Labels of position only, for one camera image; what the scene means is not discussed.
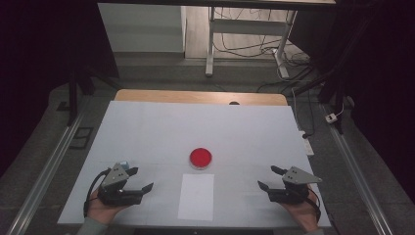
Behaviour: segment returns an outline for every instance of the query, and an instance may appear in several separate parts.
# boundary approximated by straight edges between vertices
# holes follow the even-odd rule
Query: white tabletop
[[[284,188],[271,165],[294,165],[312,173],[301,141],[291,107],[112,101],[58,222],[82,223],[92,180],[116,162],[128,161],[139,170],[124,189],[141,189],[152,182],[154,187],[141,205],[119,213],[116,224],[297,226],[282,207],[269,202],[257,181]],[[212,153],[212,162],[207,169],[196,170],[189,155],[201,147]],[[178,218],[184,174],[214,175],[212,220]],[[312,187],[319,195],[316,185]],[[321,209],[319,225],[330,226],[323,205]]]

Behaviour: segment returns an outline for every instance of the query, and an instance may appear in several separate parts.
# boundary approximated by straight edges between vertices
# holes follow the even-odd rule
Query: white paper sheet
[[[213,220],[214,174],[183,174],[179,219]]]

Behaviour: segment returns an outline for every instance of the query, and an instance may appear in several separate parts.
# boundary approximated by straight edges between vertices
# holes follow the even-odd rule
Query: white wall
[[[185,7],[98,6],[114,52],[184,52]]]

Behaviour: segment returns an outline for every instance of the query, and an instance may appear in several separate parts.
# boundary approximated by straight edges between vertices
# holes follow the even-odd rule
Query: wooden board
[[[191,104],[229,104],[240,105],[287,106],[286,98],[281,94],[200,92],[200,91],[161,91],[161,90],[119,90],[116,101],[141,101]]]

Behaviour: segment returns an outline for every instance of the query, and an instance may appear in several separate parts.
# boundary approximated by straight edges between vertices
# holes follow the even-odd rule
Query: human hand
[[[88,217],[97,220],[103,224],[110,224],[116,214],[130,206],[107,206],[98,198],[98,189],[96,189],[89,197]]]
[[[316,203],[317,197],[313,193],[308,194],[308,199]],[[302,202],[301,204],[289,205],[280,204],[287,210],[293,220],[301,227],[301,229],[308,233],[318,229],[316,211],[312,205],[308,202]]]

